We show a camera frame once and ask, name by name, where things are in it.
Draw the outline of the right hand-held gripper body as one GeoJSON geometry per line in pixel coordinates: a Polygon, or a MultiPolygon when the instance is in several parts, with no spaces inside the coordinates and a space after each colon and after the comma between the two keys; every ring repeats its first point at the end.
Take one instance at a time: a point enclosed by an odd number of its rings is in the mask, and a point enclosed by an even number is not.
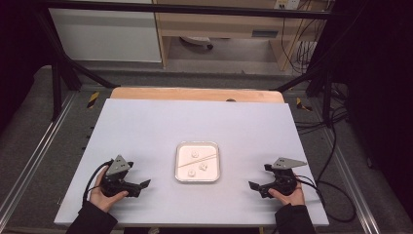
{"type": "Polygon", "coordinates": [[[274,175],[275,180],[260,185],[258,192],[262,197],[271,197],[271,194],[268,192],[270,188],[276,189],[283,195],[290,195],[297,185],[296,177],[292,169],[306,166],[307,163],[280,157],[275,163],[270,165],[272,165],[273,170],[271,173],[274,175]]]}

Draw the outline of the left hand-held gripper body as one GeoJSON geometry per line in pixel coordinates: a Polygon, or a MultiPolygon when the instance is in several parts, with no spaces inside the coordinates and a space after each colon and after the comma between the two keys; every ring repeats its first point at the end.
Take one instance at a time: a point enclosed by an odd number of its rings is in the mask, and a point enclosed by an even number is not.
{"type": "Polygon", "coordinates": [[[102,193],[107,197],[111,197],[121,191],[128,191],[128,197],[138,197],[142,190],[139,188],[139,185],[125,181],[125,177],[130,169],[128,162],[124,157],[118,155],[110,163],[110,166],[100,183],[102,193]]]}

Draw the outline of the square metal tray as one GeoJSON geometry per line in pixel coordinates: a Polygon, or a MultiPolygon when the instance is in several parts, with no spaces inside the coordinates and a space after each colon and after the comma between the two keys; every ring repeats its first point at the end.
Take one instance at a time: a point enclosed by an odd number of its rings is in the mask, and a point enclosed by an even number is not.
{"type": "Polygon", "coordinates": [[[174,173],[175,178],[178,181],[185,183],[207,183],[217,181],[220,178],[218,145],[211,141],[183,141],[179,143],[176,147],[174,173]],[[217,154],[217,157],[189,166],[177,168],[178,165],[189,163],[212,154],[217,154]],[[206,171],[199,169],[199,165],[202,163],[207,164],[206,171]],[[190,170],[196,171],[196,175],[194,177],[188,176],[188,171],[190,170]]]}

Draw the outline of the thin wooden stick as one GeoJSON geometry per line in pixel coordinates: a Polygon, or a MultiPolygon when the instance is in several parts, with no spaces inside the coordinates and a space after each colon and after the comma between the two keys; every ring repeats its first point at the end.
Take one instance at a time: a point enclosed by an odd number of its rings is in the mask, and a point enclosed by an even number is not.
{"type": "Polygon", "coordinates": [[[182,164],[182,165],[178,165],[177,168],[189,166],[189,165],[196,164],[196,163],[199,163],[199,162],[203,162],[203,161],[206,161],[206,160],[209,160],[209,159],[213,159],[213,158],[216,158],[216,157],[217,157],[217,154],[212,154],[212,155],[203,157],[203,158],[201,158],[201,159],[198,159],[198,160],[195,160],[195,161],[191,161],[191,162],[189,162],[189,163],[185,163],[185,164],[182,164]]]}

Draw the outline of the person's left hand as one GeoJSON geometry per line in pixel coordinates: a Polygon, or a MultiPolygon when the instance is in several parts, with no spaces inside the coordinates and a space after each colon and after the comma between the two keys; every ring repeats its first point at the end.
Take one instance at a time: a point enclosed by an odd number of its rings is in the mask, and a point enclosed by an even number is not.
{"type": "Polygon", "coordinates": [[[117,202],[121,201],[129,195],[128,191],[121,191],[111,197],[107,197],[102,193],[100,183],[105,176],[107,169],[108,167],[104,167],[97,176],[94,188],[91,190],[90,195],[90,202],[105,213],[108,213],[117,202]]]}

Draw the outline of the person's right hand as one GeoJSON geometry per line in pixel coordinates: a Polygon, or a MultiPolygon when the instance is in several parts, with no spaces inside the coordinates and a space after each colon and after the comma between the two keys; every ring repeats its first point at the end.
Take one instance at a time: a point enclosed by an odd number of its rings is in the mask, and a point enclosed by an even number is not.
{"type": "Polygon", "coordinates": [[[294,191],[286,196],[281,194],[276,189],[270,188],[268,192],[276,199],[282,202],[283,205],[291,205],[291,206],[301,206],[305,204],[305,197],[304,192],[302,189],[302,185],[297,183],[294,191]]]}

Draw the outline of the wooden table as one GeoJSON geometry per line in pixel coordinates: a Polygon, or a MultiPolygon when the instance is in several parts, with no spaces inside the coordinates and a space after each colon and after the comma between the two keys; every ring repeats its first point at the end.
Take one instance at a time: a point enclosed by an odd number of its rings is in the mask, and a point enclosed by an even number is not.
{"type": "Polygon", "coordinates": [[[284,103],[280,92],[231,89],[118,87],[111,98],[284,103]]]}

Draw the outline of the white cabinet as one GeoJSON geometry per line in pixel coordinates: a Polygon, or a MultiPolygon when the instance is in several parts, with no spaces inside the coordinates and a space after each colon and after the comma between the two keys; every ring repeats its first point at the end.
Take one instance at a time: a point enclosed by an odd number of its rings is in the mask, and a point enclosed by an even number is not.
{"type": "Polygon", "coordinates": [[[76,60],[160,62],[153,14],[50,9],[65,52],[76,60]]]}

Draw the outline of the chair base with caster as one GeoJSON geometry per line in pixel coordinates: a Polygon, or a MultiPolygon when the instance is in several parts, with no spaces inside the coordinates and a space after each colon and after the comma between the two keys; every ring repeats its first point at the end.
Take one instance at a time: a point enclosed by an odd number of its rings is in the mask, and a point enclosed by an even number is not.
{"type": "Polygon", "coordinates": [[[182,40],[193,45],[205,46],[209,50],[213,49],[213,45],[207,37],[182,37],[182,40]]]}

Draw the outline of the dark curtain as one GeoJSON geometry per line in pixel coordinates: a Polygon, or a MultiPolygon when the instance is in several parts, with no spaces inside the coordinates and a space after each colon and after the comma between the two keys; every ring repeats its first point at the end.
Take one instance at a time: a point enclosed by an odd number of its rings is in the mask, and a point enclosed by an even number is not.
{"type": "Polygon", "coordinates": [[[413,0],[369,0],[337,69],[367,155],[413,217],[413,0]]]}
{"type": "Polygon", "coordinates": [[[0,0],[0,133],[48,63],[38,29],[31,0],[0,0]]]}

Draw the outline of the light wooden desk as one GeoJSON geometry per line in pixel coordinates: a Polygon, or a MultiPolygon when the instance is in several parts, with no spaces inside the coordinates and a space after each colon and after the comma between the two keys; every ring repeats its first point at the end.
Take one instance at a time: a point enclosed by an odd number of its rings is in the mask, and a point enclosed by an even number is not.
{"type": "MultiPolygon", "coordinates": [[[[152,0],[155,4],[275,9],[276,0],[152,0]]],[[[300,0],[299,11],[326,12],[327,0],[300,0]]],[[[290,67],[293,51],[300,41],[316,41],[323,30],[321,19],[280,19],[218,15],[157,13],[162,60],[172,37],[266,39],[270,42],[280,70],[290,67]]]]}

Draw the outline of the white power strip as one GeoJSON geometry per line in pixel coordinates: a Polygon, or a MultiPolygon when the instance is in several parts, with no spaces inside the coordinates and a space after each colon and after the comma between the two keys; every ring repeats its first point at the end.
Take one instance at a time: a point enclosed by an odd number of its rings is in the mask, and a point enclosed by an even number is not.
{"type": "Polygon", "coordinates": [[[297,10],[300,0],[276,0],[275,9],[297,10]]]}

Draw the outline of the aluminium floor rail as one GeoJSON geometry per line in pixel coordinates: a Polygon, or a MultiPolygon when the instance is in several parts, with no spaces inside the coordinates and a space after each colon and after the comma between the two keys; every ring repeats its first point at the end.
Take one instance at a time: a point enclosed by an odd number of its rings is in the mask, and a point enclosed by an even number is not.
{"type": "Polygon", "coordinates": [[[364,230],[365,234],[381,234],[380,228],[376,222],[376,219],[370,211],[366,199],[358,186],[355,176],[353,175],[348,163],[345,160],[344,153],[342,152],[337,138],[331,129],[324,129],[323,134],[327,139],[329,145],[333,150],[333,157],[337,170],[343,180],[343,183],[352,198],[358,220],[364,230]]]}
{"type": "Polygon", "coordinates": [[[78,95],[77,92],[69,92],[66,96],[61,112],[57,115],[54,121],[48,126],[48,129],[43,134],[40,142],[37,144],[34,151],[31,153],[30,158],[19,174],[18,179],[14,183],[4,202],[0,206],[0,232],[5,228],[7,222],[12,216],[19,200],[22,197],[29,182],[32,180],[33,175],[37,171],[37,168],[41,164],[44,155],[47,153],[51,143],[53,142],[56,133],[58,132],[61,124],[63,123],[67,113],[69,112],[73,100],[78,95]]]}

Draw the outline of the black metal frame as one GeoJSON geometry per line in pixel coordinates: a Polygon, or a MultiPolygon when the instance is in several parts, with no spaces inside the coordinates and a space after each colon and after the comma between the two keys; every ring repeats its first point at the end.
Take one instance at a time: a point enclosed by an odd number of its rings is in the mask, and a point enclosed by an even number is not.
{"type": "Polygon", "coordinates": [[[298,10],[264,10],[257,8],[217,7],[196,5],[172,5],[172,4],[144,4],[122,2],[97,2],[97,1],[72,1],[72,0],[36,0],[32,6],[32,12],[37,19],[40,28],[47,37],[52,51],[53,89],[54,89],[54,116],[55,119],[61,110],[60,80],[62,78],[70,90],[79,91],[82,84],[75,73],[80,71],[90,79],[105,88],[117,88],[116,84],[104,80],[89,71],[86,67],[74,61],[64,51],[55,26],[46,20],[46,14],[50,8],[69,10],[92,10],[106,12],[143,12],[143,13],[167,13],[186,15],[218,15],[257,18],[280,19],[311,19],[333,20],[340,15],[328,12],[310,12],[298,10]]]}

